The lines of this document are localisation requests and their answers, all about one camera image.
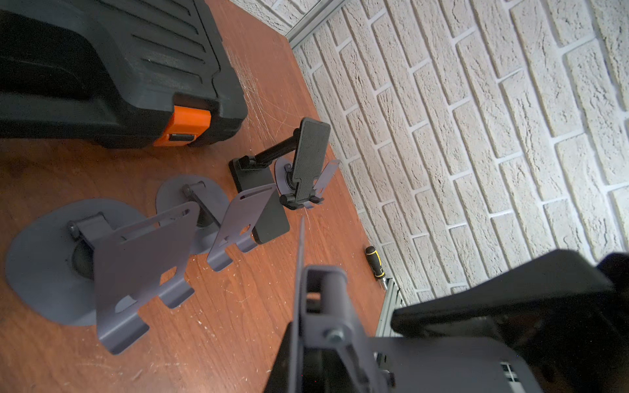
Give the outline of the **yellow black screwdriver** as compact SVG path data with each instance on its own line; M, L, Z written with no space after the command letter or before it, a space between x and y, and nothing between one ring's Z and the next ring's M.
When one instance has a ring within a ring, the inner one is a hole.
M377 282L380 283L381 287L386 291L388 289L387 285L387 275L383 268L382 259L374 246L368 246L365 249L365 257L366 260L373 272L373 276Z

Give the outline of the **right corner aluminium profile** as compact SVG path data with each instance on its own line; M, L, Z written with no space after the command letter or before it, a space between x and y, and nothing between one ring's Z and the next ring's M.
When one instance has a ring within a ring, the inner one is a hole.
M291 49L299 47L317 31L326 21L334 16L347 3L347 0L318 1L311 10L302 16L284 36Z

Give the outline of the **purple-grey phone stand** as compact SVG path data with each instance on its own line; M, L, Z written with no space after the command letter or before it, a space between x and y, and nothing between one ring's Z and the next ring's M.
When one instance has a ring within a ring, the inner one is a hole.
M233 263L226 250L236 245L248 253L257 247L252 231L260 219L275 185L268 183L240 192L229 199L215 181L197 175L170 178L159 188L157 213L191 201L199 208L190 248L192 255L207 255L208 265L216 272Z

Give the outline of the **black plastic tool case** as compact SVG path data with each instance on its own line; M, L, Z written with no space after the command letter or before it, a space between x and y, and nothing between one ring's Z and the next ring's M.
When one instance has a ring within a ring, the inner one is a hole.
M4 1L1 136L204 146L247 118L203 1Z

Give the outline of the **black phone stand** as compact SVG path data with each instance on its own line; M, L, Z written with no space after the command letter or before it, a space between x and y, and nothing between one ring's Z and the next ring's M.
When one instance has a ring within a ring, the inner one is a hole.
M249 190L274 183L253 237L262 245L290 230L286 209L312 209L324 201L324 190L338 170L340 161L325 163L331 125L305 117L293 135L254 156L229 162L237 190Z

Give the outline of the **aluminium front rail frame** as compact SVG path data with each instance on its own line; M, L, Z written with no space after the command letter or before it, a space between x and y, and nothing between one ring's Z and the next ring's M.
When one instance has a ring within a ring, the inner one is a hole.
M399 337L400 334L396 333L391 327L391 318L393 312L404 307L406 303L402 298L399 286L393 278L387 278L384 283L386 284L386 293L375 336Z

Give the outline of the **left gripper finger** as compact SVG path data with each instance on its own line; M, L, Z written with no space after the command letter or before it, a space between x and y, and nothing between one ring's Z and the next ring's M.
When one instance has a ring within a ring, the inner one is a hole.
M290 374L293 322L283 335L264 392L373 392L356 386L334 349L303 348L296 373Z

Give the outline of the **grey phone stand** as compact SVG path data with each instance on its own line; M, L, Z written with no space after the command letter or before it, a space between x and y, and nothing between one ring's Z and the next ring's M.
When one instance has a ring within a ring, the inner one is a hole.
M324 198L323 193L324 190L329 185L330 181L334 177L334 174L337 172L338 167L340 165L340 160L331 160L327 165L323 168L320 176L313 183L313 191L315 196L319 199L317 203L320 205ZM280 157L275 162L275 183L278 188L278 193L280 194L280 203L290 209L290 210L298 210L301 208L313 209L317 204L312 201L304 201L298 207L290 207L288 198L284 197L284 195L288 196L289 194L294 193L294 189L289 184L289 175L293 169L293 164L286 158Z
M33 311L68 326L94 326L119 355L149 330L139 310L153 298L175 309L193 295L185 279L200 208L185 202L150 218L123 202L63 206L11 242L5 277Z
M347 293L344 270L305 265L301 222L290 374L303 348L334 349L356 386L373 392L539 392L526 362L487 337L368 337Z

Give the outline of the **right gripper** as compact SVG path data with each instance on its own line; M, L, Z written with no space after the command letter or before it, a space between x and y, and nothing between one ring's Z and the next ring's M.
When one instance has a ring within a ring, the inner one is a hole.
M396 309L391 328L418 337L429 325L491 317L546 391L628 390L628 255L592 266L555 250L467 291Z

